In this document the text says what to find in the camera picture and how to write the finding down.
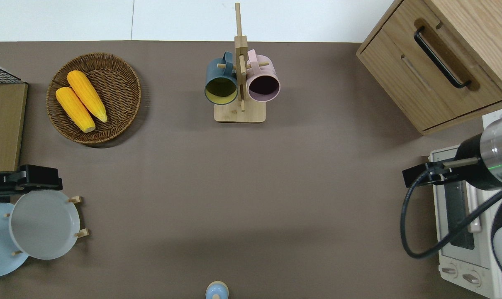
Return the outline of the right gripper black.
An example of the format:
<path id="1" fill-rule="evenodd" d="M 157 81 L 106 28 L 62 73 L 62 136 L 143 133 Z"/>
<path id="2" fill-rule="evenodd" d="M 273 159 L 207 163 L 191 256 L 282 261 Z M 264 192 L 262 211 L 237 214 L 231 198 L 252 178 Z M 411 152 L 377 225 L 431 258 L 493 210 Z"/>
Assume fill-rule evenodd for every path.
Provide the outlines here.
<path id="1" fill-rule="evenodd" d="M 426 162 L 402 171 L 405 187 L 411 187 L 414 181 L 426 170 L 430 170 L 430 172 L 419 181 L 418 186 L 444 185 L 457 181 L 457 174 L 451 169 L 444 169 L 442 162 Z"/>

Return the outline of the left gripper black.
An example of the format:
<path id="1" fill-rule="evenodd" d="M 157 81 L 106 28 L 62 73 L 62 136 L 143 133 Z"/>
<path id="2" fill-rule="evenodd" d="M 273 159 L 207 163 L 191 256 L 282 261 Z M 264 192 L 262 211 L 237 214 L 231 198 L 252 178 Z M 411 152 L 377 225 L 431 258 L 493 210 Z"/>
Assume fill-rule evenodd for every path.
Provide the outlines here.
<path id="1" fill-rule="evenodd" d="M 58 169 L 39 165 L 21 165 L 14 172 L 2 173 L 2 195 L 27 194 L 40 190 L 63 190 Z"/>

